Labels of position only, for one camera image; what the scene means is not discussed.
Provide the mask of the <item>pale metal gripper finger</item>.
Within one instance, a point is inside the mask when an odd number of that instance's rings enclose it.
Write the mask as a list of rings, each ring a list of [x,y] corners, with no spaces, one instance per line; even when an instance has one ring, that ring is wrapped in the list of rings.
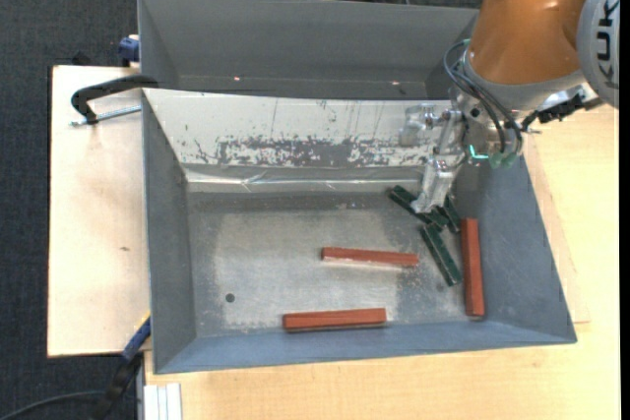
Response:
[[[443,204],[442,172],[435,167],[426,167],[417,198],[411,203],[415,213],[425,213]]]
[[[442,206],[457,177],[460,163],[458,161],[448,163],[444,159],[436,159],[432,162],[431,169],[431,204],[434,207]]]

